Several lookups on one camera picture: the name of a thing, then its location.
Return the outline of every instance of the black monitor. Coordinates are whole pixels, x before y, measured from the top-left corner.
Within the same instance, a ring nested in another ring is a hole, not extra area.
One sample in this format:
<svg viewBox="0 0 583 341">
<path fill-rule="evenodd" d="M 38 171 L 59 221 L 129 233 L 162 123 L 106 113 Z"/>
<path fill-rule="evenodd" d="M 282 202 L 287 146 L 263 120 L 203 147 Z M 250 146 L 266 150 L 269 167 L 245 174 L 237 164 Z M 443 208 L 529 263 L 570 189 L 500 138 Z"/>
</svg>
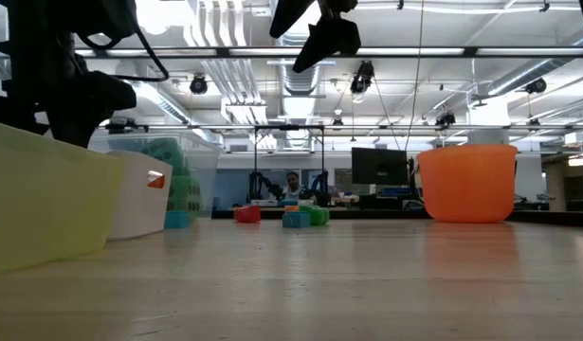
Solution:
<svg viewBox="0 0 583 341">
<path fill-rule="evenodd" d="M 352 148 L 352 183 L 407 186 L 407 152 Z"/>
</svg>

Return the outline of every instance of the man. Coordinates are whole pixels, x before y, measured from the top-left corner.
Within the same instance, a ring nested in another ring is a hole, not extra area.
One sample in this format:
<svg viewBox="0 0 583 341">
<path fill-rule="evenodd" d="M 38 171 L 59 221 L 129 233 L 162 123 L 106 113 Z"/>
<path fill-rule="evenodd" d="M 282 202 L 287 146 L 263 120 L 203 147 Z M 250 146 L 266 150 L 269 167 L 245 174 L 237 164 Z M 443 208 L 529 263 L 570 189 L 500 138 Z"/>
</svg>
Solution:
<svg viewBox="0 0 583 341">
<path fill-rule="evenodd" d="M 284 199 L 299 200 L 300 192 L 300 176 L 296 172 L 290 171 L 287 173 L 287 187 L 284 189 Z"/>
</svg>

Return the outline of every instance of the wooden table surface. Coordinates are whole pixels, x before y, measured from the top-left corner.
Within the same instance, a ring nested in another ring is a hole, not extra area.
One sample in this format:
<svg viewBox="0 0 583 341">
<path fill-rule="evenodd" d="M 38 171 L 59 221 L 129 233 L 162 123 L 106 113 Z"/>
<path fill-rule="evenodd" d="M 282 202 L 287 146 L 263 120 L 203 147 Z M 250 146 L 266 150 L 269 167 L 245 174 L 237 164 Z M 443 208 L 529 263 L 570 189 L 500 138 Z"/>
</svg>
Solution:
<svg viewBox="0 0 583 341">
<path fill-rule="evenodd" d="M 583 229 L 203 222 L 0 276 L 0 340 L 583 340 Z"/>
</svg>

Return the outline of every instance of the orange plastic bin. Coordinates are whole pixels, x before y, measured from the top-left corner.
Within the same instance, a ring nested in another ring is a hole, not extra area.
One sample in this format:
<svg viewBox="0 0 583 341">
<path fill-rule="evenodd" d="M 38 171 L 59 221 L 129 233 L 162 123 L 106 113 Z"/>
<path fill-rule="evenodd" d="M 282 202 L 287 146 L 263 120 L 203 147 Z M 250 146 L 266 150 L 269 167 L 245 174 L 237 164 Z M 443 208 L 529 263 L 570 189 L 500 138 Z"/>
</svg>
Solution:
<svg viewBox="0 0 583 341">
<path fill-rule="evenodd" d="M 417 156 L 426 211 L 448 223 L 495 223 L 514 208 L 517 148 L 469 145 Z"/>
</svg>

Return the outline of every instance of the ceiling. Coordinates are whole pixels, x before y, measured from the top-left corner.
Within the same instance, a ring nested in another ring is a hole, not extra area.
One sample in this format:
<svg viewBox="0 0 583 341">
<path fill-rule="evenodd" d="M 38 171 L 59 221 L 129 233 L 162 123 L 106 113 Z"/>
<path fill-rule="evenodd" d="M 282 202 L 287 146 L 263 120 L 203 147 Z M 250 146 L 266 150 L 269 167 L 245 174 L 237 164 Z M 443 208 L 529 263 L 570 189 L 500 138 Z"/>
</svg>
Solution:
<svg viewBox="0 0 583 341">
<path fill-rule="evenodd" d="M 510 9 L 525 9 L 541 7 L 540 0 L 511 1 Z M 549 1 L 551 6 L 558 8 L 576 8 L 576 1 Z M 428 0 L 425 6 L 437 9 L 475 10 L 502 9 L 509 1 L 499 0 Z M 246 0 L 245 36 L 248 45 L 275 45 L 275 40 L 268 35 L 271 16 L 269 1 Z M 345 18 L 358 24 L 363 46 L 418 46 L 420 35 L 421 11 L 409 9 L 421 6 L 421 1 L 405 1 L 407 8 L 397 10 L 394 7 L 398 1 L 359 1 L 357 9 L 344 15 Z M 0 41 L 5 39 L 5 15 L 0 7 Z M 465 46 L 465 45 L 496 45 L 496 46 L 553 46 L 564 45 L 567 38 L 583 32 L 583 20 L 579 11 L 548 10 L 513 12 L 504 14 L 445 14 L 424 12 L 423 45 Z M 154 47 L 188 46 L 183 38 L 183 28 L 172 26 L 160 35 L 147 34 Z M 118 48 L 140 48 L 136 37 L 121 42 Z M 277 118 L 282 114 L 281 82 L 278 66 L 268 65 L 269 59 L 255 59 L 251 65 L 259 86 L 260 94 L 267 105 L 266 115 L 271 122 L 280 123 Z M 375 78 L 381 93 L 372 86 L 361 103 L 353 103 L 347 88 L 348 80 L 356 72 L 360 59 L 332 59 L 332 65 L 323 66 L 321 81 L 313 123 L 330 124 L 335 109 L 343 111 L 345 124 L 370 125 L 387 123 L 386 114 L 393 123 L 422 124 L 422 116 L 431 120 L 440 112 L 431 109 L 452 94 L 450 90 L 458 90 L 476 83 L 494 81 L 512 71 L 518 66 L 529 62 L 525 59 L 477 59 L 474 62 L 475 73 L 472 73 L 471 59 L 422 59 L 417 77 L 417 99 L 413 110 L 413 92 L 417 71 L 416 59 L 372 59 Z M 158 85 L 161 92 L 167 93 L 173 100 L 184 107 L 192 120 L 201 124 L 228 124 L 220 108 L 222 96 L 210 83 L 206 95 L 192 95 L 189 90 L 190 81 L 195 73 L 206 73 L 200 60 L 165 60 L 165 66 L 171 72 L 172 80 Z M 121 70 L 150 67 L 151 63 L 134 60 L 105 60 L 89 62 L 94 69 L 106 72 L 121 72 Z M 575 60 L 546 76 L 549 90 L 583 78 L 583 59 Z M 457 99 L 465 97 L 459 93 Z M 530 111 L 533 115 L 561 108 L 572 102 L 583 99 L 583 81 L 542 95 L 531 96 L 531 105 L 527 105 L 524 93 L 510 94 L 508 107 L 512 121 L 527 118 Z M 465 104 L 455 109 L 458 123 L 465 122 Z M 139 105 L 132 111 L 118 115 L 134 116 L 137 121 L 150 124 L 165 123 L 165 115 L 158 107 L 146 99 L 140 99 Z M 542 124 L 566 124 L 583 117 L 583 108 L 569 111 L 554 118 L 542 121 Z"/>
</svg>

